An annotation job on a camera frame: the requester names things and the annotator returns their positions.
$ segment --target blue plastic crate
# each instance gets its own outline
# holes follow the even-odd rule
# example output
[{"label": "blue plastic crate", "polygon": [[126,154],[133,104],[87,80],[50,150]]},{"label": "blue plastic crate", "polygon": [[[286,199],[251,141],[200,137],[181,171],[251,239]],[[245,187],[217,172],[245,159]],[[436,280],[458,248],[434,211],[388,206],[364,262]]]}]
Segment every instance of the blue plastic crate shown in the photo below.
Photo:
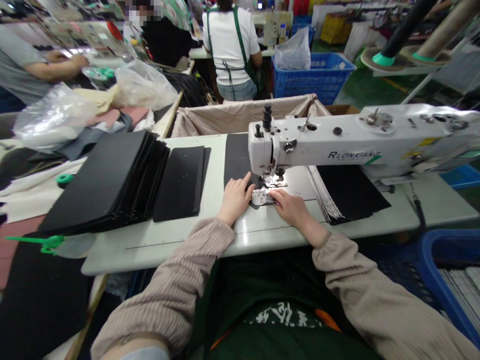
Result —
[{"label": "blue plastic crate", "polygon": [[418,242],[364,251],[392,281],[438,311],[480,350],[480,335],[445,283],[434,262],[480,262],[480,230],[434,230]]},{"label": "blue plastic crate", "polygon": [[305,15],[305,16],[294,16],[293,17],[293,23],[305,23],[305,24],[311,24],[312,23],[312,17]]},{"label": "blue plastic crate", "polygon": [[273,97],[287,98],[315,93],[323,105],[331,105],[357,67],[336,52],[311,54],[310,70],[282,70],[273,63]]},{"label": "blue plastic crate", "polygon": [[440,176],[455,190],[480,186],[480,172],[471,165],[460,166]]},{"label": "blue plastic crate", "polygon": [[298,22],[298,23],[292,24],[292,26],[291,26],[291,36],[295,35],[299,29],[306,28],[306,27],[309,27],[308,28],[308,44],[312,45],[312,41],[313,41],[314,35],[315,35],[315,28],[313,26],[311,26],[309,23]]}]

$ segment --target green apron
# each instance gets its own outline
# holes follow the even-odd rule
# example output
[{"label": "green apron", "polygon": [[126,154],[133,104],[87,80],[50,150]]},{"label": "green apron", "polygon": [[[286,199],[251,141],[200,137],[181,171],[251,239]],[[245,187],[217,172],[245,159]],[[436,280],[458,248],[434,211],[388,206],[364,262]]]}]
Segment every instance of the green apron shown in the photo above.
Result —
[{"label": "green apron", "polygon": [[210,9],[207,10],[207,12],[206,12],[206,28],[208,30],[208,43],[210,44],[210,55],[211,55],[211,59],[213,60],[213,65],[218,70],[224,70],[224,71],[228,72],[228,81],[230,82],[231,90],[233,92],[233,100],[235,100],[235,90],[234,90],[234,86],[232,84],[232,74],[231,74],[232,71],[242,71],[242,70],[245,71],[248,74],[248,76],[250,77],[250,79],[252,79],[253,82],[255,83],[256,88],[257,88],[257,95],[265,87],[265,74],[263,73],[263,71],[261,69],[259,69],[257,71],[254,71],[252,69],[251,61],[249,59],[247,59],[247,55],[245,54],[244,41],[242,40],[242,33],[240,32],[239,15],[238,15],[239,8],[238,8],[238,6],[234,6],[232,11],[233,11],[233,17],[235,19],[236,35],[238,36],[238,41],[240,42],[240,49],[241,49],[241,55],[243,56],[244,67],[231,68],[227,65],[227,62],[225,60],[222,61],[222,64],[223,64],[224,67],[216,67],[215,66],[214,47],[212,45],[212,38],[210,37],[209,18],[210,18],[210,13],[211,12],[215,12],[215,13],[220,12],[218,7],[210,8]]},{"label": "green apron", "polygon": [[193,338],[206,360],[381,359],[325,286],[311,247],[220,259],[198,305]]}]

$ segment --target woman in white shirt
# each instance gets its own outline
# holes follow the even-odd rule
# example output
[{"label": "woman in white shirt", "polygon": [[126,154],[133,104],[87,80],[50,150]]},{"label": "woman in white shirt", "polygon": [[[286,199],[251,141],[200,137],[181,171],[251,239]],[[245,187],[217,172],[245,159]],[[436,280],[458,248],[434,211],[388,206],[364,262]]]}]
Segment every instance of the woman in white shirt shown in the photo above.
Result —
[{"label": "woman in white shirt", "polygon": [[217,0],[203,14],[203,44],[213,59],[220,95],[230,101],[252,100],[258,91],[253,67],[262,64],[252,15],[232,0]]}]

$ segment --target person's left hand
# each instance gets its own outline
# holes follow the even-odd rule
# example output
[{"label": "person's left hand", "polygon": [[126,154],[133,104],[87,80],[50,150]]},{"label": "person's left hand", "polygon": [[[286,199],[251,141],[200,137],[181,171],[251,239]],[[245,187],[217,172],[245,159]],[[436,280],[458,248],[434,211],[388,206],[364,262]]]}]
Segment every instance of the person's left hand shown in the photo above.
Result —
[{"label": "person's left hand", "polygon": [[225,186],[223,202],[216,217],[230,227],[244,213],[252,199],[255,184],[250,185],[245,191],[251,175],[248,172],[243,179],[233,180],[231,178]]},{"label": "person's left hand", "polygon": [[69,59],[67,56],[65,56],[65,54],[60,51],[49,51],[45,54],[45,57],[48,62],[52,64],[61,63]]}]

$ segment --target clear plastic bag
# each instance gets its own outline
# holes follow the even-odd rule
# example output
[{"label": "clear plastic bag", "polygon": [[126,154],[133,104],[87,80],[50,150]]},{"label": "clear plastic bag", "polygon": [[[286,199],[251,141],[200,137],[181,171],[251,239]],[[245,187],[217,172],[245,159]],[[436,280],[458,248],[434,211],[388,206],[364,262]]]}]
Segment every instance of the clear plastic bag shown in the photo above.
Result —
[{"label": "clear plastic bag", "polygon": [[142,107],[153,111],[173,104],[178,93],[167,78],[152,66],[134,60],[115,72],[119,107]]},{"label": "clear plastic bag", "polygon": [[97,104],[62,82],[21,111],[13,132],[26,148],[51,154],[76,139],[96,114]]},{"label": "clear plastic bag", "polygon": [[310,70],[311,63],[308,26],[275,46],[275,65],[281,70]]}]

